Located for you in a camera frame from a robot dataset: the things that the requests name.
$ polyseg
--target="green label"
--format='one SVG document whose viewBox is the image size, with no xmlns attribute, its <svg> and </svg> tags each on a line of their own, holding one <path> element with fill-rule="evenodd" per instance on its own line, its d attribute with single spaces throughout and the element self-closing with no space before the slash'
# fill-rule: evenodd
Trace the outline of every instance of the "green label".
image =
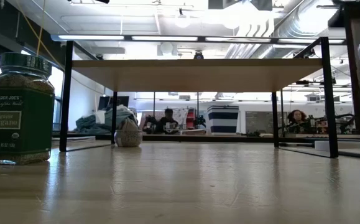
<svg viewBox="0 0 360 224">
<path fill-rule="evenodd" d="M 0 111 L 0 129 L 20 129 L 21 111 Z"/>
<path fill-rule="evenodd" d="M 54 95 L 0 88 L 0 154 L 51 150 Z"/>
</svg>

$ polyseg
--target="curly hair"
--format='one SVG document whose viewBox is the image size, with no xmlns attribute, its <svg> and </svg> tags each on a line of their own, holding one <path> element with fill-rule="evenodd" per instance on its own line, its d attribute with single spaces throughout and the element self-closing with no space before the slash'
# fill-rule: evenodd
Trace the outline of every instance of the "curly hair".
<svg viewBox="0 0 360 224">
<path fill-rule="evenodd" d="M 290 114 L 287 116 L 287 119 L 291 122 L 291 123 L 296 123 L 296 120 L 294 119 L 294 113 L 298 111 L 302 114 L 302 121 L 305 121 L 307 116 L 304 112 L 300 111 L 300 110 L 293 110 L 292 112 L 290 112 Z"/>
</svg>

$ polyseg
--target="wall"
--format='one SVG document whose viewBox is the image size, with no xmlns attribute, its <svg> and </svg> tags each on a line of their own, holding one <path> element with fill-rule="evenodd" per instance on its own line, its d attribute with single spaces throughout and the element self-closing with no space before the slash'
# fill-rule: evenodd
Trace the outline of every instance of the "wall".
<svg viewBox="0 0 360 224">
<path fill-rule="evenodd" d="M 98 107 L 99 98 L 104 93 L 104 86 L 72 70 L 69 102 L 69 130 L 76 128 L 76 120 L 90 115 Z"/>
</svg>

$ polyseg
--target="blue and white striped box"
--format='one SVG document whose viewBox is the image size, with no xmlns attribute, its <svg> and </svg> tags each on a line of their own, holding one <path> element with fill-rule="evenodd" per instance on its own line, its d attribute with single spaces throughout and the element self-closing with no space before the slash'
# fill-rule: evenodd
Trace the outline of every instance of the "blue and white striped box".
<svg viewBox="0 0 360 224">
<path fill-rule="evenodd" d="M 207 109 L 210 131 L 213 135 L 235 135 L 238 124 L 238 106 L 210 106 Z"/>
</svg>

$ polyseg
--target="woman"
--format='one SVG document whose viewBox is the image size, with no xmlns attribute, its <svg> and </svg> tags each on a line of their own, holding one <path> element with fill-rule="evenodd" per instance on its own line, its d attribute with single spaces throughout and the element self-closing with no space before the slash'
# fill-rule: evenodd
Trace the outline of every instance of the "woman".
<svg viewBox="0 0 360 224">
<path fill-rule="evenodd" d="M 300 110 L 293 110 L 287 119 L 290 121 L 288 125 L 288 131 L 290 133 L 304 133 L 308 129 L 307 116 Z"/>
</svg>

